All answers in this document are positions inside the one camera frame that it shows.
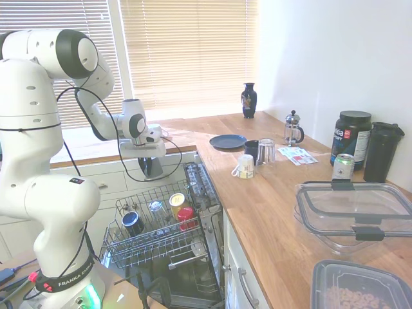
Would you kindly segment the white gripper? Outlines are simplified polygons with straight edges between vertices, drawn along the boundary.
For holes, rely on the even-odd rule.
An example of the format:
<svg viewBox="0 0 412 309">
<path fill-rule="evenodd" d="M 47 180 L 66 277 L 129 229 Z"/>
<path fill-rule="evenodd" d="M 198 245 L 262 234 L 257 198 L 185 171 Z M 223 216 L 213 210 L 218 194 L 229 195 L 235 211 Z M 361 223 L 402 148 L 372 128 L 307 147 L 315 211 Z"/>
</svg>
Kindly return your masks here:
<svg viewBox="0 0 412 309">
<path fill-rule="evenodd" d="M 140 168 L 143 174 L 146 176 L 146 158 L 163 157 L 166 155 L 166 148 L 163 142 L 148 143 L 140 146 L 134 145 L 131 142 L 121 142 L 120 154 L 126 158 L 140 158 Z"/>
</svg>

